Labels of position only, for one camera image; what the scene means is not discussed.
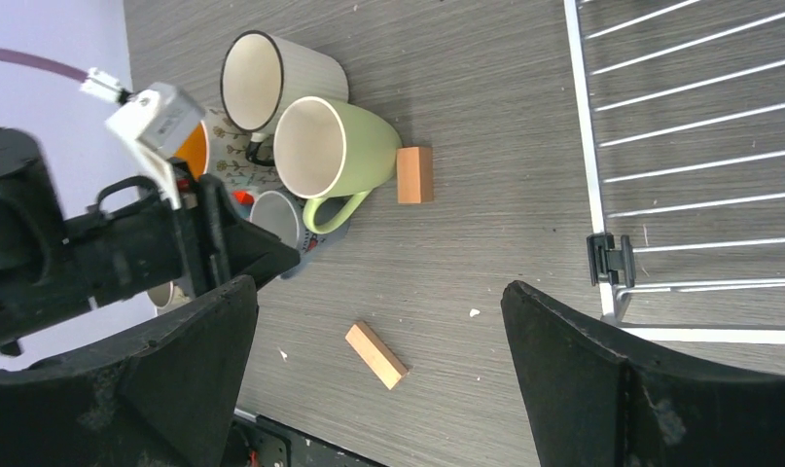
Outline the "small grey blue mug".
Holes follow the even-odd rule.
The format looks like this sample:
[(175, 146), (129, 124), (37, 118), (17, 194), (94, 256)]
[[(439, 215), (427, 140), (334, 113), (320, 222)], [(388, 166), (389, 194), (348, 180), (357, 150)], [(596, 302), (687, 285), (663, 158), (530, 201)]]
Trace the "small grey blue mug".
[(350, 222), (345, 221), (331, 233), (313, 233), (303, 222), (305, 204), (306, 199), (298, 198), (286, 189), (265, 191), (255, 196), (249, 214), (251, 223), (277, 235), (299, 252), (300, 262), (280, 275), (283, 280), (295, 277), (318, 253), (343, 240), (350, 226)]

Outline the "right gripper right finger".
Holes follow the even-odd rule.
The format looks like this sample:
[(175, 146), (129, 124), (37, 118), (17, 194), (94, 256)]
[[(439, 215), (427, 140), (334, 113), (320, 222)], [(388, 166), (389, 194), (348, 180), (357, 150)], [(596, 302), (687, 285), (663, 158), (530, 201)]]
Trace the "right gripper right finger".
[(785, 466), (785, 376), (696, 358), (522, 282), (501, 309), (544, 466)]

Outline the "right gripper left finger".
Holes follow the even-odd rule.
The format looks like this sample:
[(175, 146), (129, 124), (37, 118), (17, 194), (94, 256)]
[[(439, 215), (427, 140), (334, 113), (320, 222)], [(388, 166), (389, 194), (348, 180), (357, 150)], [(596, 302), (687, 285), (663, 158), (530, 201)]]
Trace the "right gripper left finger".
[(0, 370), (0, 466), (218, 466), (258, 320), (240, 276), (104, 340)]

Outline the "light green mug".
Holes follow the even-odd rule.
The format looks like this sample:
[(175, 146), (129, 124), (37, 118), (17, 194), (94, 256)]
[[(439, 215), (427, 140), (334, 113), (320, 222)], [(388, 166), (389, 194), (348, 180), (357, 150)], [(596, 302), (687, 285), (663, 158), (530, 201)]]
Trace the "light green mug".
[(280, 117), (273, 141), (285, 187), (306, 200), (303, 222), (330, 234), (372, 190), (396, 174), (398, 131), (383, 118), (345, 101), (305, 96)]

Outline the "white fluted bowl cup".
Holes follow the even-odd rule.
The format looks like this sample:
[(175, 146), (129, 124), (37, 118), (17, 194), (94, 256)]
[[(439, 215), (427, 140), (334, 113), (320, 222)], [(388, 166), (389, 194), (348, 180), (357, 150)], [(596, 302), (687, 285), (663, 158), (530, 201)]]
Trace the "white fluted bowl cup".
[(261, 30), (237, 36), (220, 77), (221, 101), (232, 124), (251, 136), (246, 159), (273, 166), (276, 125), (295, 100), (319, 96), (346, 101), (346, 73), (332, 57)]

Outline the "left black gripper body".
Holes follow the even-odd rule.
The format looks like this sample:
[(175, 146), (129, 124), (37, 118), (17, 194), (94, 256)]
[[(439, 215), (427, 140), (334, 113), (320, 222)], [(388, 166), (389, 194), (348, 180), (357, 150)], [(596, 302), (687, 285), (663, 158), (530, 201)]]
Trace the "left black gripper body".
[(74, 218), (61, 212), (40, 145), (0, 126), (0, 351), (94, 308), (182, 277), (202, 280), (196, 231), (145, 176), (103, 189), (140, 197), (116, 211), (99, 204)]

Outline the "beige brown cup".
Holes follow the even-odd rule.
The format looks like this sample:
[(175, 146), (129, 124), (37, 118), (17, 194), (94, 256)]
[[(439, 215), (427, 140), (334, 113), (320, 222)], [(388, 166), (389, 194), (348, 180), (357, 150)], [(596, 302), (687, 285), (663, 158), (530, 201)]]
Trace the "beige brown cup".
[(158, 313), (169, 312), (190, 301), (190, 298), (173, 281), (153, 287), (146, 294)]

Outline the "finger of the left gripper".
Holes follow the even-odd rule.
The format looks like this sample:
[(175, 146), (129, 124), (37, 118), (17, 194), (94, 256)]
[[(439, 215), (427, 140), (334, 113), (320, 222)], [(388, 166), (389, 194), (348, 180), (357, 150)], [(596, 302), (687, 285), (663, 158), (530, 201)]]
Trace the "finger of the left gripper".
[(196, 182), (196, 238), (205, 294), (240, 275), (261, 288), (300, 263), (300, 253), (276, 234), (243, 220), (221, 180), (203, 175)]

